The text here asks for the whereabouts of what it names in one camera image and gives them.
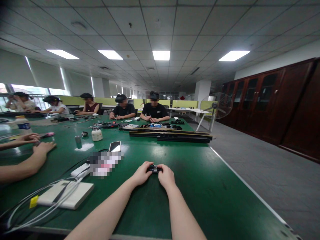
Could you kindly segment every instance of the water bottle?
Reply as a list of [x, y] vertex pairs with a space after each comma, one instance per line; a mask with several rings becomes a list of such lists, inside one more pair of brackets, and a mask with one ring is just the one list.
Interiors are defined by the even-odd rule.
[[21, 135], [26, 135], [32, 133], [32, 129], [30, 127], [30, 123], [25, 116], [16, 116], [16, 123], [19, 128], [19, 132]]

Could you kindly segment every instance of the white t-shirt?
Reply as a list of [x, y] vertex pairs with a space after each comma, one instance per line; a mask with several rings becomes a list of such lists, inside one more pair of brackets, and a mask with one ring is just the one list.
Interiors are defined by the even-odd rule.
[[49, 107], [53, 112], [57, 112], [60, 108], [64, 108], [63, 112], [61, 114], [69, 114], [69, 110], [66, 107], [66, 105], [59, 102], [58, 106], [51, 106]]

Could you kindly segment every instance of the plastic bottle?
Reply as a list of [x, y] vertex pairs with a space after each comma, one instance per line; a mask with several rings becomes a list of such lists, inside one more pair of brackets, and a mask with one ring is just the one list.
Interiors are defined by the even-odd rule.
[[94, 128], [91, 132], [93, 141], [100, 141], [103, 139], [102, 132], [99, 128]]
[[21, 135], [32, 133], [30, 123], [28, 119], [25, 118], [25, 116], [16, 116], [16, 123]]

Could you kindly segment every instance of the ceiling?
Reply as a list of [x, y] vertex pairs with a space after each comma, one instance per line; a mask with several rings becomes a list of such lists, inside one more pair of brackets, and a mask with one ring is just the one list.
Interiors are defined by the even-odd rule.
[[[7, 3], [0, 16], [0, 48], [134, 90], [192, 91], [199, 80], [219, 86], [237, 70], [320, 39], [320, 0]], [[109, 60], [97, 50], [115, 50], [124, 60]], [[170, 61], [154, 61], [152, 50], [170, 50]], [[231, 50], [251, 52], [235, 62], [218, 61]]]

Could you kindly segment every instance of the person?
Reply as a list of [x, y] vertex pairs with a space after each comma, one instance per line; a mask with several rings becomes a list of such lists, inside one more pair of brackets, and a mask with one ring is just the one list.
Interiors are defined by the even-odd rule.
[[151, 103], [144, 105], [140, 118], [152, 123], [170, 120], [167, 110], [159, 103], [159, 96], [155, 91], [150, 92]]
[[93, 96], [90, 93], [83, 93], [80, 95], [85, 99], [85, 105], [82, 111], [75, 110], [76, 116], [97, 113], [99, 110], [99, 103], [93, 101]]
[[6, 103], [6, 108], [17, 110], [17, 112], [33, 111], [36, 109], [37, 105], [29, 99], [33, 99], [29, 94], [24, 92], [15, 92], [13, 95], [8, 96], [9, 101]]
[[[28, 143], [36, 143], [40, 140], [40, 135], [30, 133], [23, 135], [18, 139], [0, 144], [0, 151], [16, 148]], [[56, 144], [54, 142], [42, 142], [38, 146], [33, 146], [33, 154], [27, 160], [10, 166], [0, 166], [0, 184], [20, 181], [36, 174], [47, 159], [47, 153], [50, 152]]]
[[47, 102], [51, 107], [47, 108], [44, 111], [31, 111], [31, 113], [60, 113], [60, 114], [69, 114], [69, 110], [66, 105], [62, 104], [60, 99], [55, 96], [47, 96], [42, 101]]
[[133, 104], [128, 103], [128, 99], [126, 95], [118, 94], [115, 101], [116, 103], [118, 103], [118, 105], [110, 113], [110, 116], [109, 116], [110, 119], [120, 120], [124, 118], [132, 118], [136, 116], [136, 110], [134, 109]]
[[[151, 164], [153, 162], [144, 162], [133, 176], [82, 220], [65, 240], [109, 239], [133, 189], [143, 184], [152, 174], [151, 171], [147, 172]], [[163, 172], [159, 172], [158, 178], [169, 199], [172, 239], [206, 239], [175, 184], [173, 171], [164, 164], [159, 164], [158, 167], [163, 169]]]

